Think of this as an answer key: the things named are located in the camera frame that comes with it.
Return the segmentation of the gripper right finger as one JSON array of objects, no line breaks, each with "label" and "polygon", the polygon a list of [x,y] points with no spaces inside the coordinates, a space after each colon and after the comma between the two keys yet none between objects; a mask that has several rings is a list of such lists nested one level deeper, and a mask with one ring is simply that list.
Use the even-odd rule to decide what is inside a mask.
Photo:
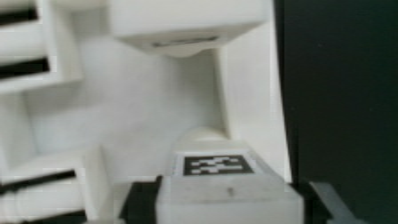
[{"label": "gripper right finger", "polygon": [[300,182],[303,197],[303,224],[355,224],[355,216],[327,182]]}]

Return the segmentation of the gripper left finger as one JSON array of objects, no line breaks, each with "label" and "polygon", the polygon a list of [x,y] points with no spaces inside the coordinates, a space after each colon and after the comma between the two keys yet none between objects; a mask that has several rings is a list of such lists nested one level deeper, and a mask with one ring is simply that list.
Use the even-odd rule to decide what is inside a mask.
[{"label": "gripper left finger", "polygon": [[152,181],[135,182],[129,187],[119,218],[124,224],[156,224],[156,198],[161,177]]}]

